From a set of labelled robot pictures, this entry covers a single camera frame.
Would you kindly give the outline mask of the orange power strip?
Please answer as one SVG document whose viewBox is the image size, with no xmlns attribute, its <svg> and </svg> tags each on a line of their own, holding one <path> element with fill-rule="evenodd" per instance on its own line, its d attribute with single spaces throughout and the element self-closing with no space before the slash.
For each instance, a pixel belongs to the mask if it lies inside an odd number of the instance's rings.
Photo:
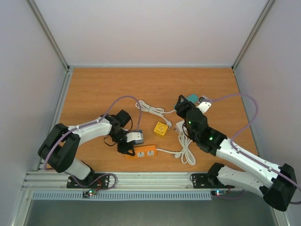
<svg viewBox="0 0 301 226">
<path fill-rule="evenodd" d="M 135 156 L 126 155 L 127 159 L 141 159 L 146 157 L 153 157 L 157 155 L 157 149 L 155 145 L 143 145 L 134 148 Z"/>
</svg>

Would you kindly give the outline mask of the blue cube socket adapter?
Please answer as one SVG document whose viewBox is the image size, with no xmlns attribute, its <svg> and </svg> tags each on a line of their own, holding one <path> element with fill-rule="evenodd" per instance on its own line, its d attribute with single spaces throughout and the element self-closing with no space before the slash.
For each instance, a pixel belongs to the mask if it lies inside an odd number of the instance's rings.
<svg viewBox="0 0 301 226">
<path fill-rule="evenodd" d="M 133 132 L 133 141 L 135 142 L 135 144 L 143 144 L 144 143 L 142 131 Z"/>
</svg>

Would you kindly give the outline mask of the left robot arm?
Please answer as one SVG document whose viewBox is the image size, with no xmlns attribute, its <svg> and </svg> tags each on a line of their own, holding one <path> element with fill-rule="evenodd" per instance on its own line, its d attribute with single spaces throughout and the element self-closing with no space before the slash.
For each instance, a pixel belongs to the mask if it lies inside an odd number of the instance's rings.
<svg viewBox="0 0 301 226">
<path fill-rule="evenodd" d="M 67 127 L 62 123 L 55 125 L 38 150 L 45 165 L 50 165 L 58 173 L 67 173 L 78 179 L 83 187 L 94 184 L 93 170 L 76 159 L 78 147 L 97 137 L 111 137 L 121 154 L 135 156 L 134 141 L 124 127 L 132 122 L 124 110 L 116 115 L 103 115 L 96 120 L 78 126 Z"/>
</svg>

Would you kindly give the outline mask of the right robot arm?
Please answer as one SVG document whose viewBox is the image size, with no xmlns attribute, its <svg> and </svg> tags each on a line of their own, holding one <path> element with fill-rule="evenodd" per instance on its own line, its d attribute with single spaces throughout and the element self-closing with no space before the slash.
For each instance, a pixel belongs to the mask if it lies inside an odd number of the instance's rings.
<svg viewBox="0 0 301 226">
<path fill-rule="evenodd" d="M 286 211 L 289 205 L 299 205 L 292 201 L 296 190 L 300 190 L 292 166 L 282 166 L 269 162 L 234 143 L 232 138 L 211 128 L 206 111 L 212 100 L 199 99 L 195 105 L 183 95 L 175 104 L 176 114 L 184 120 L 186 135 L 200 150 L 227 160 L 241 168 L 233 170 L 223 164 L 215 163 L 207 172 L 211 186 L 234 186 L 260 197 L 272 208 Z"/>
</svg>

